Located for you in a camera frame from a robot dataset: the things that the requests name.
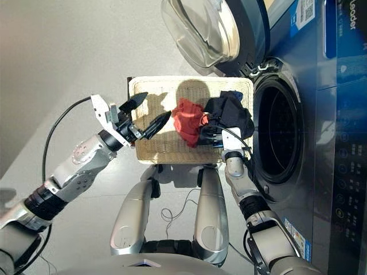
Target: wire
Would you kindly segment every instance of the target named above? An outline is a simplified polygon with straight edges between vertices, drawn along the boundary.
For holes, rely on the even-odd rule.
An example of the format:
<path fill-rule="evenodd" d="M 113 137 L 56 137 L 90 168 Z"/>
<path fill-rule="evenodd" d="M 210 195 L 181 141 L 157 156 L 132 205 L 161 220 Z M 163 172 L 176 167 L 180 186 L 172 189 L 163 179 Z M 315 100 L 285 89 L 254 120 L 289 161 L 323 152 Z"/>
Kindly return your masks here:
<path fill-rule="evenodd" d="M 250 264 L 253 264 L 253 262 L 248 258 L 246 257 L 244 254 L 242 254 L 241 252 L 239 252 L 234 246 L 233 244 L 229 243 L 230 247 L 235 251 L 237 252 L 238 255 L 240 255 L 241 258 L 244 258 L 246 261 L 248 261 Z"/>
<path fill-rule="evenodd" d="M 84 99 L 81 99 L 81 100 L 75 102 L 74 104 L 72 104 L 68 109 L 65 110 L 65 112 L 63 112 L 61 114 L 61 116 L 56 120 L 56 122 L 52 126 L 50 132 L 48 133 L 47 139 L 46 139 L 46 144 L 45 144 L 45 148 L 44 148 L 44 155 L 42 157 L 42 183 L 44 183 L 46 181 L 46 157 L 47 157 L 47 151 L 48 151 L 48 147 L 49 147 L 50 140 L 51 140 L 51 137 L 53 135 L 53 132 L 55 131 L 56 127 L 61 122 L 61 120 L 68 114 L 68 112 L 70 112 L 72 109 L 74 109 L 74 107 L 78 106 L 79 104 L 81 104 L 83 102 L 86 102 L 90 99 L 91 99 L 91 97 L 88 96 L 88 97 L 86 97 Z"/>
<path fill-rule="evenodd" d="M 20 270 L 18 270 L 16 273 L 14 273 L 14 275 L 20 275 L 24 270 L 26 270 L 41 255 L 42 251 L 44 251 L 44 249 L 45 249 L 45 247 L 48 243 L 48 240 L 50 239 L 51 231 L 52 231 L 52 225 L 50 225 L 48 227 L 46 239 L 45 239 L 44 243 L 42 244 L 41 248 L 39 249 L 39 251 L 36 253 L 36 255 L 34 255 L 34 257 L 25 266 L 23 266 Z"/>
<path fill-rule="evenodd" d="M 248 230 L 246 230 L 246 232 L 245 232 L 245 234 L 243 236 L 243 248 L 245 249 L 245 252 L 246 252 L 247 257 L 251 260 L 252 264 L 255 265 L 251 254 L 247 250 L 247 246 L 246 246 L 247 234 L 248 234 Z"/>
<path fill-rule="evenodd" d="M 53 263 L 48 261 L 42 254 L 40 254 L 40 258 L 47 263 L 47 265 L 48 265 L 48 274 L 49 275 L 51 274 L 51 266 L 54 268 L 55 274 L 57 274 L 57 268 L 55 267 L 55 265 Z"/>
<path fill-rule="evenodd" d="M 167 236 L 167 239 L 168 239 L 168 229 L 170 228 L 170 226 L 172 225 L 172 222 L 174 221 L 174 220 L 176 220 L 179 216 L 181 216 L 181 214 L 183 213 L 183 211 L 185 210 L 185 207 L 186 207 L 186 204 L 187 204 L 187 202 L 193 202 L 195 205 L 197 205 L 197 202 L 196 201 L 194 201 L 194 200 L 192 200 L 192 199 L 189 199 L 189 195 L 191 194 L 191 192 L 193 192 L 194 190 L 199 190 L 200 191 L 200 189 L 198 189 L 198 188 L 194 188 L 194 189 L 191 189 L 189 192 L 188 192 L 188 194 L 187 194 L 187 196 L 186 196 L 186 198 L 185 198 L 185 203 L 183 204 L 183 207 L 182 207 L 182 209 L 181 209 L 181 211 L 180 212 L 178 212 L 178 214 L 177 215 L 173 215 L 172 214 L 172 211 L 170 210 L 170 209 L 168 209 L 168 208 L 163 208 L 162 210 L 161 210 L 161 218 L 164 220 L 164 221 L 166 221 L 166 222 L 168 222 L 169 224 L 166 226 L 166 236 Z M 164 211 L 168 211 L 168 213 L 170 214 L 170 216 L 167 216 L 167 215 L 165 215 L 165 213 L 164 213 Z M 231 244 L 231 242 L 229 242 L 229 245 L 230 245 L 230 247 L 241 257 L 241 258 L 243 258 L 244 260 L 246 260 L 246 261 L 248 261 L 250 264 L 253 264 L 253 262 L 248 258 L 248 257 L 246 257 L 244 254 L 242 254 L 241 252 L 239 252 L 234 246 L 233 246 L 233 244 Z"/>
<path fill-rule="evenodd" d="M 226 129 L 222 126 L 218 126 L 218 125 L 205 125 L 203 126 L 203 128 L 210 128 L 210 127 L 215 127 L 215 128 L 218 128 L 218 129 L 221 129 L 229 134 L 231 134 L 232 136 L 234 136 L 236 139 L 238 139 L 240 142 L 242 142 L 242 144 L 244 145 L 244 149 L 248 152 L 248 154 L 250 155 L 250 161 L 251 161 L 251 166 L 252 166 L 252 181 L 255 182 L 255 161 L 253 159 L 253 155 L 252 155 L 252 152 L 251 152 L 251 148 L 247 145 L 247 143 L 241 138 L 239 137 L 238 135 L 236 135 L 236 133 L 232 132 L 231 130 L 229 129 Z"/>
<path fill-rule="evenodd" d="M 182 207 L 181 211 L 180 211 L 180 212 L 178 212 L 178 214 L 177 214 L 177 215 L 175 215 L 175 216 L 174 216 L 174 215 L 172 214 L 172 211 L 171 211 L 169 208 L 167 208 L 167 207 L 165 207 L 165 208 L 163 208 L 163 209 L 161 210 L 161 218 L 162 218 L 164 221 L 168 222 L 168 224 L 167 224 L 167 226 L 166 226 L 166 236 L 167 236 L 167 239 L 168 239 L 168 230 L 169 230 L 169 228 L 171 227 L 172 222 L 173 222 L 174 220 L 176 220 L 179 216 L 181 216 L 181 214 L 182 214 L 182 213 L 183 213 L 183 211 L 185 210 L 186 204 L 187 204 L 188 202 L 193 202 L 194 204 L 196 204 L 196 205 L 197 205 L 197 202 L 193 201 L 192 199 L 189 199 L 189 195 L 190 195 L 193 191 L 195 191 L 195 190 L 200 191 L 200 189 L 198 189 L 198 188 L 194 188 L 194 189 L 191 189 L 191 190 L 188 192 L 188 194 L 187 194 L 187 196 L 186 196 L 186 198 L 185 198 L 185 203 L 183 204 L 183 207 Z M 167 212 L 170 214 L 170 216 L 165 215 L 164 211 L 167 211 Z"/>
<path fill-rule="evenodd" d="M 48 147 L 51 141 L 51 137 L 56 129 L 56 127 L 59 125 L 59 123 L 62 121 L 62 119 L 72 110 L 74 109 L 74 107 L 78 106 L 79 104 L 90 100 L 91 97 L 88 96 L 84 99 L 81 99 L 75 103 L 73 103 L 68 109 L 66 109 L 61 116 L 56 120 L 56 122 L 54 123 L 54 125 L 52 126 L 50 132 L 48 133 L 47 139 L 46 139 L 46 143 L 45 143 L 45 147 L 44 147 L 44 154 L 42 157 L 42 183 L 44 183 L 46 181 L 46 157 L 47 157 L 47 151 L 48 151 Z M 41 253 L 44 251 L 50 236 L 51 236 L 51 231 L 52 231 L 52 224 L 49 225 L 48 227 L 48 231 L 47 231 L 47 235 L 45 238 L 44 243 L 42 244 L 41 248 L 39 249 L 39 251 L 36 253 L 36 255 L 34 255 L 34 257 L 25 265 L 23 266 L 20 270 L 18 270 L 14 275 L 20 275 L 24 270 L 26 270 L 40 255 Z"/>

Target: woven basket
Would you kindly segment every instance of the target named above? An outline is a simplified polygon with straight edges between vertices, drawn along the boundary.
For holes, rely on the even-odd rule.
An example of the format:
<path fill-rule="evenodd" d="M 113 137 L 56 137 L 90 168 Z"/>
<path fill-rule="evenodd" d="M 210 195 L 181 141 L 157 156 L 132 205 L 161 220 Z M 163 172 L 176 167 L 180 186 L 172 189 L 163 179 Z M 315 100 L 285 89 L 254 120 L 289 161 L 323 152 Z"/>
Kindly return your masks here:
<path fill-rule="evenodd" d="M 132 111 L 134 123 L 145 129 L 158 115 L 172 110 L 180 98 L 206 106 L 209 98 L 219 97 L 221 91 L 239 91 L 243 94 L 242 105 L 252 115 L 253 84 L 246 78 L 154 76 L 136 77 L 129 83 L 130 96 L 148 92 L 141 106 Z M 221 162 L 220 148 L 198 146 L 190 148 L 173 126 L 171 117 L 164 128 L 151 140 L 136 142 L 136 156 L 147 164 L 205 164 Z M 252 138 L 246 140 L 252 147 Z"/>

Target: front-loading washing machine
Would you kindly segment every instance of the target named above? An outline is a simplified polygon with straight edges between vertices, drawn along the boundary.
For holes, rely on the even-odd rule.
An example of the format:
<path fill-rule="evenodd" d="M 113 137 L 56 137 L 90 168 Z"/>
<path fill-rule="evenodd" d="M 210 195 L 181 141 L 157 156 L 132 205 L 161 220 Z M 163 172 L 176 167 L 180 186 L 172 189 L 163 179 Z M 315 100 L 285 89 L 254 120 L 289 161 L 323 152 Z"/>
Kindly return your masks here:
<path fill-rule="evenodd" d="M 163 0 L 191 64 L 254 83 L 256 180 L 302 256 L 366 274 L 366 3 Z"/>

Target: black garment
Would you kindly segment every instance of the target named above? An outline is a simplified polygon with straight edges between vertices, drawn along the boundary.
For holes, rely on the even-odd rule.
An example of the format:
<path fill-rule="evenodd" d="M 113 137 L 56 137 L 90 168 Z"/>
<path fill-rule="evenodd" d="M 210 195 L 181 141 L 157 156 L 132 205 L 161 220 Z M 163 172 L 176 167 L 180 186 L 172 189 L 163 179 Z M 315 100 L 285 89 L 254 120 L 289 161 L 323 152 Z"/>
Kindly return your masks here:
<path fill-rule="evenodd" d="M 241 138 L 246 139 L 253 135 L 255 127 L 250 112 L 243 108 L 238 95 L 232 91 L 222 91 L 220 97 L 209 99 L 204 112 L 210 113 L 209 125 L 222 127 L 239 127 Z"/>

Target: white cable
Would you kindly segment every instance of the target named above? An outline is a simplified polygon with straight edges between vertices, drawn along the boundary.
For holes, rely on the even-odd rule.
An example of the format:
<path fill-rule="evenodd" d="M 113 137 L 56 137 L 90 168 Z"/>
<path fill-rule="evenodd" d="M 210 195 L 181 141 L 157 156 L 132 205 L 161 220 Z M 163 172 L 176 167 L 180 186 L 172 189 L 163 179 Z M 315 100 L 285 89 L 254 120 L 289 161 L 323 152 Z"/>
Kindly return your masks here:
<path fill-rule="evenodd" d="M 194 188 L 194 189 L 191 189 L 189 192 L 188 192 L 188 194 L 187 194 L 187 196 L 186 196 L 186 198 L 185 198 L 185 203 L 183 204 L 183 207 L 182 207 L 182 209 L 181 209 L 181 211 L 180 212 L 178 212 L 178 214 L 177 215 L 173 215 L 173 213 L 172 213 L 172 211 L 170 210 L 170 209 L 168 209 L 167 207 L 165 207 L 165 208 L 163 208 L 162 210 L 161 210 L 161 218 L 165 221 L 165 222 L 168 222 L 168 224 L 167 224 L 167 226 L 166 226 L 166 236 L 167 236 L 167 239 L 168 239 L 168 229 L 171 227 L 171 225 L 172 225 L 172 222 L 175 220 L 175 219 L 177 219 L 179 216 L 181 216 L 181 214 L 183 213 L 183 211 L 185 210 L 185 207 L 186 207 L 186 204 L 187 204 L 187 202 L 193 202 L 193 203 L 195 203 L 196 205 L 197 205 L 197 202 L 195 202 L 195 201 L 193 201 L 192 199 L 189 199 L 189 195 L 191 194 L 191 192 L 192 191 L 194 191 L 194 190 L 199 190 L 200 191 L 200 189 L 198 189 L 198 188 Z M 170 216 L 167 216 L 167 215 L 165 215 L 165 213 L 164 213 L 164 211 L 167 211 L 169 214 L 170 214 Z M 243 259 L 245 259 L 246 261 L 248 261 L 250 264 L 253 264 L 252 263 L 252 261 L 248 258 L 248 257 L 246 257 L 244 254 L 242 254 L 241 252 L 239 252 L 232 244 L 231 244 L 231 242 L 229 242 L 229 245 L 230 245 L 230 247 L 235 251 L 235 252 L 237 252 L 237 254 L 239 254 L 240 255 L 240 257 L 242 257 Z"/>
<path fill-rule="evenodd" d="M 191 192 L 192 192 L 192 191 L 194 191 L 194 190 L 198 190 L 198 191 L 200 191 L 200 189 L 198 189 L 198 188 L 194 188 L 194 189 L 191 189 L 191 190 L 188 192 L 188 194 L 187 194 L 187 196 L 186 196 L 186 199 L 185 199 L 185 203 L 183 204 L 183 207 L 182 207 L 181 211 L 180 211 L 180 212 L 178 212 L 178 214 L 177 214 L 177 215 L 175 215 L 175 216 L 174 216 L 174 215 L 173 215 L 173 213 L 172 213 L 172 211 L 171 211 L 169 208 L 167 208 L 167 207 L 165 207 L 165 208 L 163 208 L 163 209 L 161 210 L 161 218 L 162 218 L 165 222 L 168 222 L 168 224 L 167 224 L 167 226 L 166 226 L 166 236 L 167 236 L 167 239 L 168 239 L 168 230 L 169 230 L 169 228 L 171 227 L 172 222 L 173 222 L 175 219 L 177 219 L 179 216 L 181 216 L 181 214 L 182 214 L 182 213 L 183 213 L 183 211 L 185 210 L 185 207 L 186 207 L 187 202 L 193 202 L 193 203 L 195 203 L 195 204 L 197 205 L 197 202 L 193 201 L 192 199 L 189 199 L 189 195 L 190 195 L 190 194 L 191 194 Z M 167 212 L 169 213 L 169 216 L 165 215 L 164 211 L 167 211 Z"/>

